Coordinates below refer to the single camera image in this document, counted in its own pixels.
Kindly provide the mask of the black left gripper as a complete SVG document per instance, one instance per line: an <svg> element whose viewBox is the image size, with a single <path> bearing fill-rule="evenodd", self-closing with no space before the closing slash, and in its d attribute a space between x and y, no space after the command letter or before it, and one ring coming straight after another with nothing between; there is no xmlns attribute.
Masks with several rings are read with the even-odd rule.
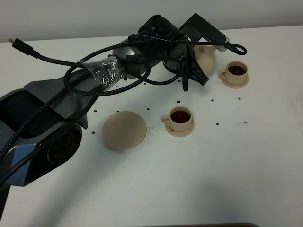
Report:
<svg viewBox="0 0 303 227"><path fill-rule="evenodd" d="M188 19L180 28L175 27L165 18L163 19L163 35L173 40L184 40L188 38L190 41L198 42L201 38L205 39L211 44L204 44L205 46L214 46L217 50L224 52L226 47L213 45L212 43L226 43L226 36L212 26L209 22L195 13ZM197 44L191 44L189 47L193 49ZM193 80L204 86L209 78L201 69L197 60L188 55L187 56L187 80Z"/></svg>

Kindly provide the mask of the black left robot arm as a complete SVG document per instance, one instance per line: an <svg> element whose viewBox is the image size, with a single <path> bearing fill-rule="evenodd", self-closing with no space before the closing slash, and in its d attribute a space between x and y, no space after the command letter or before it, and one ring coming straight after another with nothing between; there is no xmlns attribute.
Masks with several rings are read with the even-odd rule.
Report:
<svg viewBox="0 0 303 227"><path fill-rule="evenodd" d="M25 186L69 160L87 128L87 112L102 96L130 90L148 79L162 62L183 90L193 80L205 85L208 77L195 59L194 47L217 50L236 46L209 22L194 14L181 27L161 15L151 17L136 34L98 50L78 62L45 57L25 42L12 47L36 59L68 67L58 79L33 81L0 99L0 186Z"/></svg>

